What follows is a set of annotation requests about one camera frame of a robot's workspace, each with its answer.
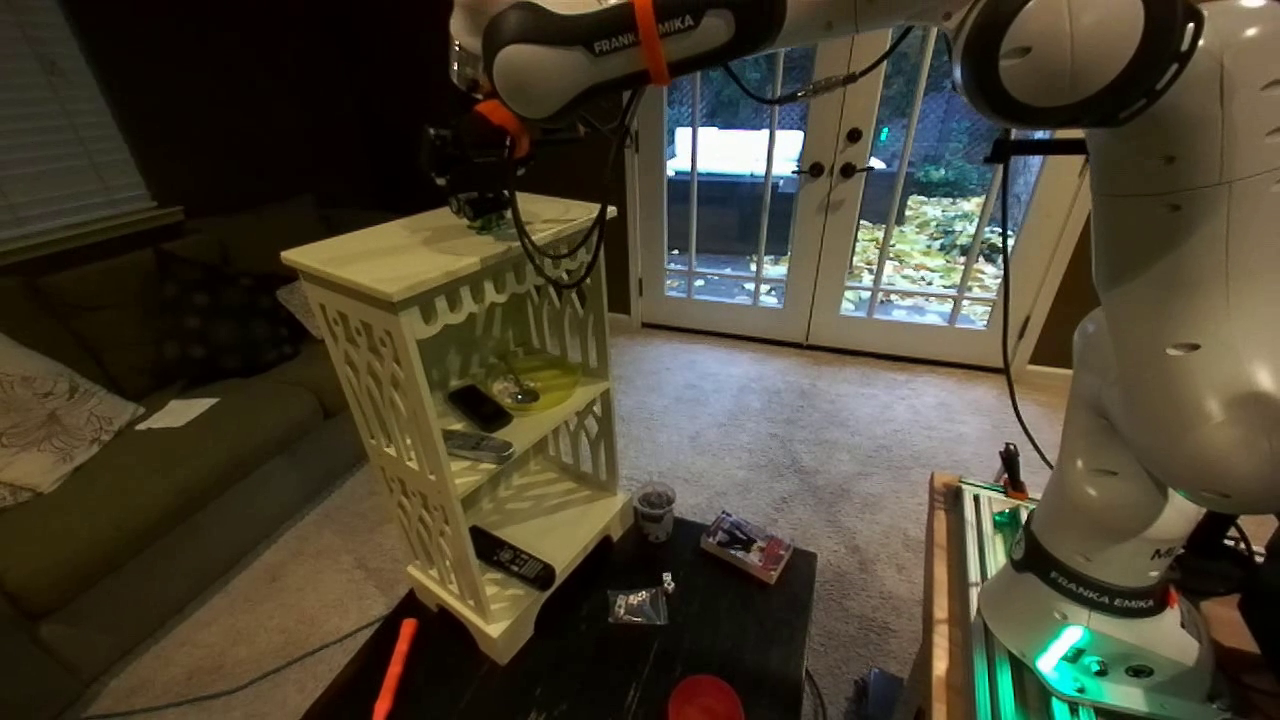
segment french door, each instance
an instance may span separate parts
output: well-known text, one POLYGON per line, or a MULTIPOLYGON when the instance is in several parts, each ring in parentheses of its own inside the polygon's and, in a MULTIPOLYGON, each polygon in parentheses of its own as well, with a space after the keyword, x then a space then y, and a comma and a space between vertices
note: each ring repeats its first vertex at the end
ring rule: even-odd
MULTIPOLYGON (((734 68, 782 97, 883 46, 828 40, 734 68)), ((939 30, 913 30, 875 74, 807 104, 757 104, 724 71, 682 74, 642 111, 642 143, 666 143, 631 171, 642 319, 997 369, 999 232, 1019 319, 1090 215, 1082 161, 1017 161, 999 195, 1005 168, 986 165, 997 136, 954 88, 939 30)))

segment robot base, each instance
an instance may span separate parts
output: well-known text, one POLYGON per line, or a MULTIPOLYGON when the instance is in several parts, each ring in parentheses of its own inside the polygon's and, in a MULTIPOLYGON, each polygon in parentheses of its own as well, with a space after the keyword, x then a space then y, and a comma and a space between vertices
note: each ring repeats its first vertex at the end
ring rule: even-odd
POLYGON ((1105 616, 1034 573, 999 568, 981 616, 1062 698, 1123 714, 1227 714, 1212 696, 1208 627, 1183 598, 1159 616, 1105 616))

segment sofa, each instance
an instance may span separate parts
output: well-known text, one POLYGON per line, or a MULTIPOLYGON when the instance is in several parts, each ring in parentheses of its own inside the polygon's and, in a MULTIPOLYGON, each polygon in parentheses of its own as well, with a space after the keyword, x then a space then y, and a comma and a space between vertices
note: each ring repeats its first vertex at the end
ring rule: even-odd
POLYGON ((9 341, 141 407, 57 493, 0 506, 0 714, 71 711, 361 467, 319 341, 277 305, 280 249, 325 232, 277 204, 0 273, 9 341), (216 404, 141 427, 193 394, 216 404))

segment green light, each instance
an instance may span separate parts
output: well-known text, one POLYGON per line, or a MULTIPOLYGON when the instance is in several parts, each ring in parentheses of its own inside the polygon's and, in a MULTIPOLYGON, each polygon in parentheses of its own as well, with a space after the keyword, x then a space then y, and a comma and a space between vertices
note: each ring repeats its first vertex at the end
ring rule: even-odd
POLYGON ((1036 669, 1041 677, 1053 677, 1058 665, 1086 638, 1086 623, 1069 623, 1041 654, 1036 669))

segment gray sofa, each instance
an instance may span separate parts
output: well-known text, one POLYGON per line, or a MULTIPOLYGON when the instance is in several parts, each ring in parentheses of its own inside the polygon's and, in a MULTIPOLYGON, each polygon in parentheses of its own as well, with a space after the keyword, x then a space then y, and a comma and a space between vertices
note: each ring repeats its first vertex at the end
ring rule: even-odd
MULTIPOLYGON (((234 283, 265 280, 313 218, 308 204, 283 204, 187 224, 162 249, 234 283)), ((0 506, 0 714, 77 709, 365 458, 317 341, 242 372, 164 363, 179 332, 169 313, 187 295, 164 295, 178 277, 164 252, 134 244, 0 277, 3 336, 145 407, 216 394, 183 427, 115 433, 53 497, 0 506)))

